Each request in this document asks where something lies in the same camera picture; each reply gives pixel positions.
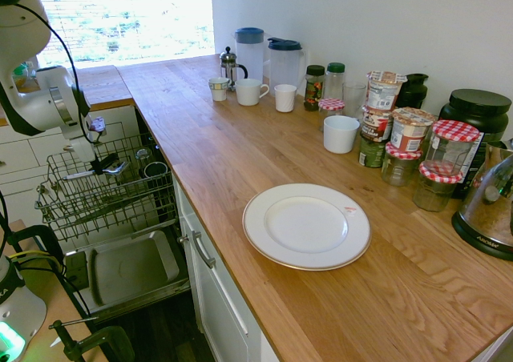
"green light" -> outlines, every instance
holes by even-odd
[[[24,347],[25,340],[8,324],[0,322],[0,359],[8,354],[6,362],[11,362],[19,357]]]

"white mug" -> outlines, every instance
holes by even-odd
[[[276,94],[276,109],[280,112],[290,112],[294,109],[297,87],[292,84],[278,84],[274,87]]]
[[[226,89],[228,88],[229,83],[230,79],[228,78],[210,78],[208,80],[208,86],[212,92],[212,100],[217,102],[226,100]]]
[[[353,150],[360,123],[349,116],[333,115],[324,119],[324,147],[335,154]]]
[[[258,79],[239,79],[235,82],[235,92],[237,94],[237,102],[241,106],[254,106],[260,102],[260,98],[269,92],[269,86],[262,84]]]

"stacked plates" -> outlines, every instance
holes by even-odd
[[[264,256],[301,270],[331,270],[358,259],[370,244],[365,212],[331,188],[293,183],[251,199],[244,232]]]

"dishwasher rack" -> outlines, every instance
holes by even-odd
[[[143,165],[135,158],[140,149],[156,157],[158,147],[150,134],[100,143],[97,157],[117,154],[112,164],[127,166],[119,175],[90,175],[66,180],[68,175],[89,171],[74,152],[65,151],[47,158],[46,180],[38,188],[35,208],[42,212],[59,240],[69,240],[114,225],[128,224],[131,232],[147,231],[177,221],[171,172],[145,177]]]

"window blind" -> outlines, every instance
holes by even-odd
[[[41,0],[77,66],[213,54],[212,0]],[[39,58],[65,64],[52,36]]]

